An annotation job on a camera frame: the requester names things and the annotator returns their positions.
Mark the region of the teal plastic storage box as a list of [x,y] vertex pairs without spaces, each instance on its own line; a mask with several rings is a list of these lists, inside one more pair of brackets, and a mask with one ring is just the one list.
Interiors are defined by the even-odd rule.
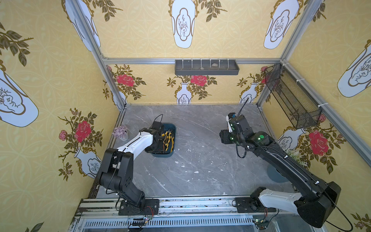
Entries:
[[172,156],[176,141],[176,126],[171,123],[163,124],[163,132],[161,134],[160,144],[157,148],[150,152],[154,157],[168,158]]

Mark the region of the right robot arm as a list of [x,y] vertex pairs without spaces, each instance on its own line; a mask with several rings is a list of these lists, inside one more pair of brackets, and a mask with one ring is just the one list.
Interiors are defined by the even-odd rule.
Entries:
[[268,162],[299,191],[293,193],[264,189],[258,199],[266,208],[277,208],[299,215],[309,225],[321,228],[338,202],[341,187],[325,182],[290,157],[271,136],[263,131],[241,133],[222,130],[223,144],[235,144]]

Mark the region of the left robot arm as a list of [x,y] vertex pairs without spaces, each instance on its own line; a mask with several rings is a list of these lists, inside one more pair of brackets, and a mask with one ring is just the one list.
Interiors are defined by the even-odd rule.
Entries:
[[125,145],[107,149],[96,177],[99,185],[117,193],[133,207],[143,209],[145,194],[132,180],[134,160],[147,148],[157,149],[163,134],[163,128],[144,128]]

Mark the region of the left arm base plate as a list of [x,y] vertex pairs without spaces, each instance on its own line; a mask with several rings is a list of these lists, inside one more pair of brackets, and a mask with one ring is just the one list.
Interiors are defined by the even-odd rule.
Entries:
[[119,216],[157,215],[159,211],[159,199],[144,199],[139,206],[123,200],[118,211]]

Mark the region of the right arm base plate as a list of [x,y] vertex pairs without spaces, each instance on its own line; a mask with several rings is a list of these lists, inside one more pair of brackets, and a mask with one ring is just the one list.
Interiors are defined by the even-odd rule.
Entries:
[[232,201],[238,213],[276,213],[275,208],[266,208],[263,204],[251,197],[237,197]]

